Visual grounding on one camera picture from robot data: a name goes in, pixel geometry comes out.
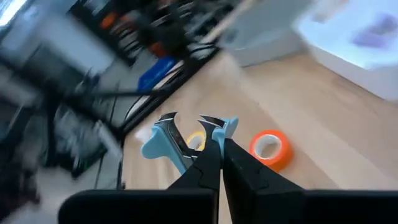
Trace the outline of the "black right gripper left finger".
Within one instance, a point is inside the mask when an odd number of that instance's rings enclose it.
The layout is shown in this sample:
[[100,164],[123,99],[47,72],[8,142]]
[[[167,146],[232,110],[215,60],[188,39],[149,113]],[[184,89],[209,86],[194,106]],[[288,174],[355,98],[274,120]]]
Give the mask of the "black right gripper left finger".
[[165,190],[85,190],[68,197],[58,224],[216,224],[219,144],[207,140],[188,170]]

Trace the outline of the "light blue staple remover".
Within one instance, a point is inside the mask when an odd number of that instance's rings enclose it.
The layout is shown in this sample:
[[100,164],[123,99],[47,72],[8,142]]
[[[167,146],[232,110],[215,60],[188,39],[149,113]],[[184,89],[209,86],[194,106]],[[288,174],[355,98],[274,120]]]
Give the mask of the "light blue staple remover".
[[[149,140],[141,146],[141,153],[146,159],[166,157],[172,161],[180,174],[184,174],[202,151],[187,146],[175,123],[176,115],[176,111],[163,114],[154,123]],[[224,140],[233,136],[239,118],[217,118],[204,114],[200,117],[198,121],[203,126],[206,136],[205,146],[209,140],[217,142],[221,156],[224,156]]]

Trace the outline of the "yellow tape roll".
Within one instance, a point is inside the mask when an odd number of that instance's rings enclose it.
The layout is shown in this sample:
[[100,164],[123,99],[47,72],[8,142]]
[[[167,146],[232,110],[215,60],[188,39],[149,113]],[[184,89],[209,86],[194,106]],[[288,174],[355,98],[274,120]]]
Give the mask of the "yellow tape roll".
[[188,137],[186,143],[190,149],[202,151],[205,148],[205,141],[205,133],[203,131],[197,131]]

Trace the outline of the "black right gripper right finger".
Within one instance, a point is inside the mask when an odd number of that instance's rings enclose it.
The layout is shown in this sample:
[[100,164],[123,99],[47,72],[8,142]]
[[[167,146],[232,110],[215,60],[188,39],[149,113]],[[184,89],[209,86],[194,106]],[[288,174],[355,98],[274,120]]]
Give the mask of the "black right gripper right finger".
[[307,190],[224,142],[223,180],[233,224],[398,224],[398,191]]

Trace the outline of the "white plastic storage bin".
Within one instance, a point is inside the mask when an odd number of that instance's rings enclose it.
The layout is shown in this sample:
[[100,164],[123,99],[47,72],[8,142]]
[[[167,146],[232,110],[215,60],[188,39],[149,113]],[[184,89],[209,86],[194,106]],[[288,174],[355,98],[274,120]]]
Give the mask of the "white plastic storage bin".
[[318,63],[384,100],[398,101],[398,38],[383,49],[352,43],[382,13],[398,16],[398,0],[313,0],[292,28]]

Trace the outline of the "orange tape roll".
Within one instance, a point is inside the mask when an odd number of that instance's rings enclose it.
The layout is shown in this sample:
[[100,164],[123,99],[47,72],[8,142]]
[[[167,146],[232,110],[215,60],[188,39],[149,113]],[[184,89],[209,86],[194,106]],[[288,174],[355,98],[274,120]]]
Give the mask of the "orange tape roll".
[[[271,144],[277,145],[276,154],[270,157],[261,156],[265,147]],[[286,168],[294,156],[287,136],[276,129],[266,129],[257,133],[250,142],[249,153],[274,172]]]

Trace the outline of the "grey plastic storage bin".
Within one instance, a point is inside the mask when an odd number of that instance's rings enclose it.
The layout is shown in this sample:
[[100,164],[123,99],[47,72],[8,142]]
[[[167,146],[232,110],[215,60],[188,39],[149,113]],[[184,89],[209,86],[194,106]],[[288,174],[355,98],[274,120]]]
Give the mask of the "grey plastic storage bin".
[[292,23],[312,0],[262,0],[238,15],[218,45],[247,67],[303,50]]

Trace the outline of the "black aluminium rig frame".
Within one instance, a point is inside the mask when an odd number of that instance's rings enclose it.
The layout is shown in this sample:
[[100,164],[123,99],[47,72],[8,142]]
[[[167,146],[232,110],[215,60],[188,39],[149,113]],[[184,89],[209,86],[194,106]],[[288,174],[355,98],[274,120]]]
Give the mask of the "black aluminium rig frame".
[[[74,110],[83,114],[88,119],[95,121],[98,127],[98,135],[108,149],[114,149],[121,155],[127,146],[125,143],[132,143],[130,132],[136,129],[144,119],[147,118],[154,110],[156,110],[164,101],[173,95],[180,87],[182,87],[194,74],[199,71],[207,62],[209,62],[218,52],[219,48],[214,45],[207,45],[190,52],[189,58],[183,60],[182,71],[178,71],[170,79],[165,82],[161,88],[146,90],[146,91],[100,91],[87,93],[74,93],[65,97],[65,102],[68,103]],[[83,99],[92,96],[94,98],[116,98],[116,97],[132,97],[132,96],[148,96],[132,116],[123,123],[122,126],[115,128],[109,121],[104,120],[94,111],[88,109],[83,105]],[[181,174],[187,175],[191,170],[203,160],[207,154],[215,153],[216,157],[220,157],[220,150],[215,141],[209,140],[206,143],[204,151],[198,156],[195,162],[188,168],[188,170]]]

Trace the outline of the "shelf of parts bins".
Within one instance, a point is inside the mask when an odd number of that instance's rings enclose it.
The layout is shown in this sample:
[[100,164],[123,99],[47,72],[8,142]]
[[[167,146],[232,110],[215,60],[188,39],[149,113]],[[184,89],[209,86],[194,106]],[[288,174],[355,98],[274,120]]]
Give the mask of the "shelf of parts bins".
[[198,35],[207,17],[215,13],[201,0],[76,0],[69,12],[128,65],[136,62],[141,49],[149,51],[137,40],[136,12],[147,15],[156,27],[177,23],[192,41],[190,51],[216,47]]

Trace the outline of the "blue plastic crate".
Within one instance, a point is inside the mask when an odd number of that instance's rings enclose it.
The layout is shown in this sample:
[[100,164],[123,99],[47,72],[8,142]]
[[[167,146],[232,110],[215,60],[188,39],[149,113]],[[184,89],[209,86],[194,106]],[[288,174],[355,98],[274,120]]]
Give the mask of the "blue plastic crate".
[[137,90],[150,90],[158,84],[166,74],[175,66],[176,61],[172,57],[158,59],[156,63],[143,73],[137,84]]

